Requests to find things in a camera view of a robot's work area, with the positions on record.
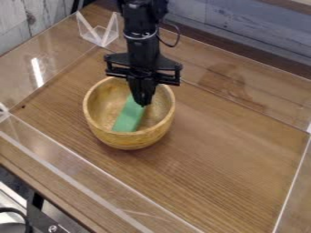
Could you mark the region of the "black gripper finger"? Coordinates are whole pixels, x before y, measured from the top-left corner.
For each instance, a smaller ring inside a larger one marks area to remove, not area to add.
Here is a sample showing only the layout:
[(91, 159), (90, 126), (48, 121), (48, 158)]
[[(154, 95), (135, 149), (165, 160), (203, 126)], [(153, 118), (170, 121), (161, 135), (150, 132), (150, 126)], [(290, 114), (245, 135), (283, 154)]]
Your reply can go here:
[(135, 77), (129, 78), (129, 87), (131, 90), (131, 94), (135, 102), (142, 105), (143, 104), (143, 91), (142, 91), (142, 81)]
[(157, 82), (154, 79), (143, 80), (143, 104), (147, 106), (153, 103), (154, 94), (157, 92)]

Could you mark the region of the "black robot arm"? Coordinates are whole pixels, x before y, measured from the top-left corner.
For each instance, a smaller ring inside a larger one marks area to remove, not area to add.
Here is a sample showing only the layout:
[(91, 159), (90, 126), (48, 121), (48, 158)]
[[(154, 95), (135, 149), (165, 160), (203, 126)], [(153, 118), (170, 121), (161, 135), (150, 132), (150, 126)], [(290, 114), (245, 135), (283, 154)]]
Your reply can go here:
[(183, 65), (165, 57), (161, 45), (167, 44), (159, 34), (159, 24), (169, 13), (170, 0), (118, 0), (125, 19), (123, 36), (127, 40), (127, 53), (105, 56), (106, 74), (125, 78), (135, 102), (149, 106), (159, 84), (178, 86), (182, 80)]

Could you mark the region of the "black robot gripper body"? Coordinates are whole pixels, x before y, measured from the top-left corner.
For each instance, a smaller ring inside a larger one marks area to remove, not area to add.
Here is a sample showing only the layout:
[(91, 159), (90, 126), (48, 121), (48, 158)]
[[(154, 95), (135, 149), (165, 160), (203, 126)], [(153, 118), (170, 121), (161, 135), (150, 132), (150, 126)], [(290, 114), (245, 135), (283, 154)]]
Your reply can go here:
[(123, 36), (129, 51), (105, 56), (106, 73), (121, 78), (134, 76), (139, 80), (151, 77), (158, 84), (178, 86), (183, 65), (162, 55), (159, 32), (125, 32)]

